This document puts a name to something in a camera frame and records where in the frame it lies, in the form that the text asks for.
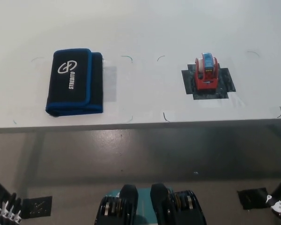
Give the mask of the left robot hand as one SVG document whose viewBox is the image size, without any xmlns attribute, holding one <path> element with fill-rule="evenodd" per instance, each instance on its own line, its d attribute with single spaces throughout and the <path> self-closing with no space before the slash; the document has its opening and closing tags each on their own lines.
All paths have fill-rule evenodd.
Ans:
<svg viewBox="0 0 281 225">
<path fill-rule="evenodd" d="M 0 197 L 0 225 L 20 225 L 22 222 L 21 198 L 16 193 L 5 201 L 4 196 Z"/>
</svg>

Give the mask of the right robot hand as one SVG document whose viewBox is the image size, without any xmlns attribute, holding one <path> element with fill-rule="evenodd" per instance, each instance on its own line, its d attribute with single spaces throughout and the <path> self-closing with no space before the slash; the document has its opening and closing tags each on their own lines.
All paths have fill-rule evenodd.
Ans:
<svg viewBox="0 0 281 225">
<path fill-rule="evenodd" d="M 266 204 L 270 206 L 274 215 L 281 220 L 281 200 L 277 200 L 273 198 L 271 195 L 267 195 Z"/>
</svg>

